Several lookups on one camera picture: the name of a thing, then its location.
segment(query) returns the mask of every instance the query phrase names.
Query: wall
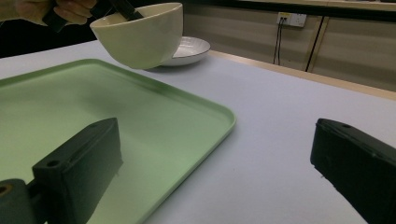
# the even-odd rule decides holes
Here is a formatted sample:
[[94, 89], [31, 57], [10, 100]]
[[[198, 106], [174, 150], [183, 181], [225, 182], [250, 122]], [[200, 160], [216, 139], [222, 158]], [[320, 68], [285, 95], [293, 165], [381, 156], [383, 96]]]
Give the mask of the wall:
[[[213, 50], [273, 62], [277, 13], [193, 4], [184, 8], [184, 35], [207, 40]], [[320, 20], [308, 15], [304, 28], [283, 28], [282, 66], [305, 70]], [[320, 40], [308, 71], [396, 91], [396, 23], [330, 18]]]

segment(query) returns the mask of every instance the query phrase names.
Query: table surface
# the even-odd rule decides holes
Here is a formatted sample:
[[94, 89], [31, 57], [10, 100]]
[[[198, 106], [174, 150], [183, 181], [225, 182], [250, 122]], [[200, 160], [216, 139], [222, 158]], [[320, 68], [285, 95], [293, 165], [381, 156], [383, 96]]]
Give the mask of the table surface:
[[[0, 78], [87, 58], [127, 68], [92, 41], [1, 59]], [[396, 147], [394, 92], [218, 52], [191, 65], [129, 70], [237, 116], [233, 132], [146, 223], [365, 223], [310, 164], [315, 124], [338, 120]]]

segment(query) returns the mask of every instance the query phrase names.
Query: electrical outlet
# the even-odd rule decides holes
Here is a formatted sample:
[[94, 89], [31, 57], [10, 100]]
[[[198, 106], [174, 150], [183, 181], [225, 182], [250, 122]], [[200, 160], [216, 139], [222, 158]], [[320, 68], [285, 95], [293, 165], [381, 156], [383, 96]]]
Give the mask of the electrical outlet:
[[291, 19], [291, 13], [289, 12], [279, 12], [277, 14], [277, 20], [276, 20], [276, 24], [280, 23], [280, 19], [283, 18], [283, 23], [284, 25], [290, 25], [290, 19]]
[[283, 25], [304, 27], [306, 15], [305, 14], [289, 13], [289, 12], [279, 12], [277, 14], [276, 24], [280, 23], [281, 18], [284, 19]]
[[306, 20], [305, 14], [292, 13], [290, 18], [290, 26], [304, 27], [305, 20]]

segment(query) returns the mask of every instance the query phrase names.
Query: light green tray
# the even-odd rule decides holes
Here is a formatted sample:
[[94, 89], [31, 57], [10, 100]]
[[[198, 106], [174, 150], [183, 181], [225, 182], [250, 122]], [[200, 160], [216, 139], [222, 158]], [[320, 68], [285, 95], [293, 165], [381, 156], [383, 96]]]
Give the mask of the light green tray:
[[118, 118], [124, 164], [89, 223], [140, 223], [235, 124], [213, 102], [98, 60], [0, 80], [0, 180], [31, 167], [90, 123]]

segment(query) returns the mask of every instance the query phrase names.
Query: person's hand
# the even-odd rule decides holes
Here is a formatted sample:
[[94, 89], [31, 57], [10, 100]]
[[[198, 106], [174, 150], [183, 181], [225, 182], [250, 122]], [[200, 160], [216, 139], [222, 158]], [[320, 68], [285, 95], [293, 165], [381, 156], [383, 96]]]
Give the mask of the person's hand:
[[68, 21], [68, 24], [84, 24], [91, 17], [90, 9], [96, 0], [56, 0], [57, 7], [51, 8], [52, 0], [15, 0], [15, 9], [21, 19], [45, 25], [43, 17], [50, 10]]

